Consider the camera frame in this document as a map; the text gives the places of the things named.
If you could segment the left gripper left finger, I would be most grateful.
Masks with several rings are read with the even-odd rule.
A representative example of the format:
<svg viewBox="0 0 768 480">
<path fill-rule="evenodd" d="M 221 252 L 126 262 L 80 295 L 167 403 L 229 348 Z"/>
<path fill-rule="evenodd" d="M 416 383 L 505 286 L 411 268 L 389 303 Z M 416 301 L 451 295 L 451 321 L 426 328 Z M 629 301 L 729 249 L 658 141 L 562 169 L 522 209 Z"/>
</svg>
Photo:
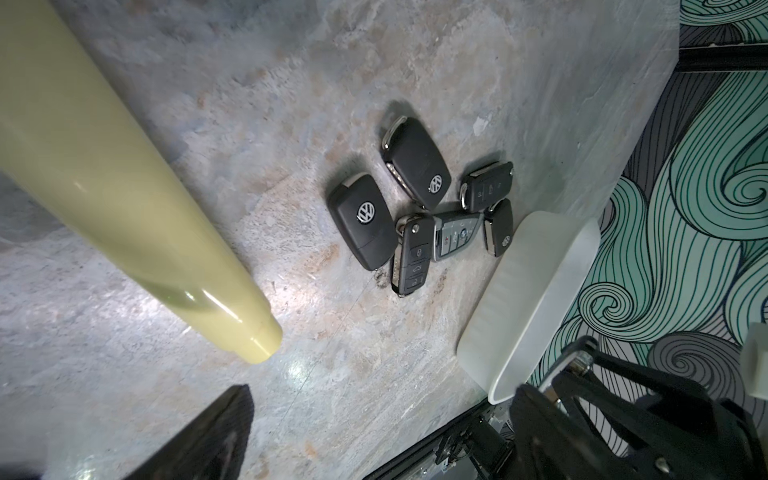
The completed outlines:
<svg viewBox="0 0 768 480">
<path fill-rule="evenodd" d="M 128 477 L 237 479 L 253 418 L 250 388 L 233 385 Z"/>
</svg>

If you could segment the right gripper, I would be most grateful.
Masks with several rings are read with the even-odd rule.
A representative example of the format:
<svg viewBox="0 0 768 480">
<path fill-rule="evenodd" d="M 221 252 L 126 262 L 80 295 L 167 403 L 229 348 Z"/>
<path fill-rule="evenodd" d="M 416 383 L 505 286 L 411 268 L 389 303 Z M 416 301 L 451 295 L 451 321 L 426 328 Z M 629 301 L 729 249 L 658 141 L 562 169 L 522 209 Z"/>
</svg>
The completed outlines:
<svg viewBox="0 0 768 480">
<path fill-rule="evenodd" d="M 767 466 L 751 416 L 712 399 L 693 380 L 570 343 L 551 367 L 551 399 L 638 479 L 764 479 Z"/>
</svg>

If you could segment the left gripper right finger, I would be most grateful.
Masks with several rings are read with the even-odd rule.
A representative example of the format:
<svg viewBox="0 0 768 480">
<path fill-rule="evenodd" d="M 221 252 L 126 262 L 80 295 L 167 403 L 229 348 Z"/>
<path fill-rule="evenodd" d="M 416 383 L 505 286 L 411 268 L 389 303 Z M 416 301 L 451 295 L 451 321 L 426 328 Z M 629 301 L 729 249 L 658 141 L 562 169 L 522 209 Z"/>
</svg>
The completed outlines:
<svg viewBox="0 0 768 480">
<path fill-rule="evenodd" d="M 574 423 L 536 388 L 523 384 L 510 407 L 515 431 L 511 479 L 638 479 L 639 473 Z"/>
</svg>

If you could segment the white plastic storage box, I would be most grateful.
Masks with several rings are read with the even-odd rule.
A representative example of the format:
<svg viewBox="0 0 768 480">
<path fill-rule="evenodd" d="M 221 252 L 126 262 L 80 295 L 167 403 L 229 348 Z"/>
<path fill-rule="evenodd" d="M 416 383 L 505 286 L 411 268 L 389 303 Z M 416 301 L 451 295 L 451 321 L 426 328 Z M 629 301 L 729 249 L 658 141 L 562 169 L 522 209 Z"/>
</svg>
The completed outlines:
<svg viewBox="0 0 768 480">
<path fill-rule="evenodd" d="M 536 211 L 520 223 L 458 342 L 461 368 L 492 405 L 534 372 L 600 245 L 598 220 Z"/>
</svg>

